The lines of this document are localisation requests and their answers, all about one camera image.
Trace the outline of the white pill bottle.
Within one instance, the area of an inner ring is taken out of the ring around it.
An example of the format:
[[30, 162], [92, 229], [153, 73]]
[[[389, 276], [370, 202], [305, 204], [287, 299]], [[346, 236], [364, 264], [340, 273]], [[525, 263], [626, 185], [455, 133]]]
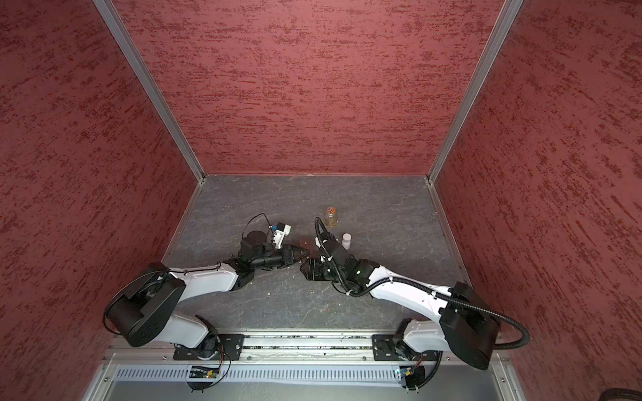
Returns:
[[351, 247], [351, 242], [352, 242], [352, 236], [346, 232], [342, 235], [341, 237], [341, 245], [344, 247], [344, 249], [349, 250]]

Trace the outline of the brown pill organizer strip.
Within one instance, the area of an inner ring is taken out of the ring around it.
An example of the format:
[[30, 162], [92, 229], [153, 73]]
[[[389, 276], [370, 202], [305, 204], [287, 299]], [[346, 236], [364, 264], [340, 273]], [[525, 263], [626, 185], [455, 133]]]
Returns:
[[299, 240], [299, 245], [307, 251], [312, 252], [312, 250], [314, 250], [314, 244], [312, 244], [309, 238], [301, 238]]

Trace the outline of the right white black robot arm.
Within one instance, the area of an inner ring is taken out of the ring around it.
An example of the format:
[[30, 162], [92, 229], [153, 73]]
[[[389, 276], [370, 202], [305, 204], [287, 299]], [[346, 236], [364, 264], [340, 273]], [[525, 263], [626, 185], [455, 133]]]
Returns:
[[453, 287], [418, 282], [377, 262], [311, 258], [301, 272], [308, 281], [345, 283], [351, 297], [370, 296], [394, 302], [425, 319], [406, 319], [394, 341], [401, 353], [451, 352], [465, 364], [486, 370], [495, 349], [501, 319], [464, 282]]

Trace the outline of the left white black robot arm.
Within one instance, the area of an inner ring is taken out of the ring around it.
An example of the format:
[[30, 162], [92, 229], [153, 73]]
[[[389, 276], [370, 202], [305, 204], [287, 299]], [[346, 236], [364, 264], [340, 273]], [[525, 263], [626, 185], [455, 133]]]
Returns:
[[252, 282], [257, 270], [303, 262], [310, 251], [285, 244], [289, 231], [290, 226], [279, 224], [268, 232], [249, 232], [235, 257], [208, 267], [171, 269], [153, 262], [112, 297], [103, 312], [104, 327], [133, 348], [159, 341], [193, 360], [222, 360], [224, 347], [214, 325], [205, 317], [178, 313], [177, 305], [209, 293], [237, 291]]

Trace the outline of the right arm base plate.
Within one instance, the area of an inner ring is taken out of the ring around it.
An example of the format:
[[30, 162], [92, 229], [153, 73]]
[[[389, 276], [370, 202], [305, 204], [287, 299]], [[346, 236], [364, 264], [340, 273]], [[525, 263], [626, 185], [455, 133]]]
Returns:
[[375, 334], [371, 337], [375, 361], [400, 361], [400, 362], [434, 362], [438, 353], [428, 351], [418, 353], [408, 346], [401, 338], [393, 335]]

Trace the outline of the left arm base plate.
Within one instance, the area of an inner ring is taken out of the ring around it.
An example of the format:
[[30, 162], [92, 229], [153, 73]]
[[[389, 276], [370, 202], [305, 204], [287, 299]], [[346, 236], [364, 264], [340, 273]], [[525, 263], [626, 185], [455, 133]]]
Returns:
[[214, 363], [224, 358], [238, 361], [242, 352], [245, 336], [243, 334], [207, 335], [195, 349], [175, 344], [173, 359], [175, 361], [197, 361]]

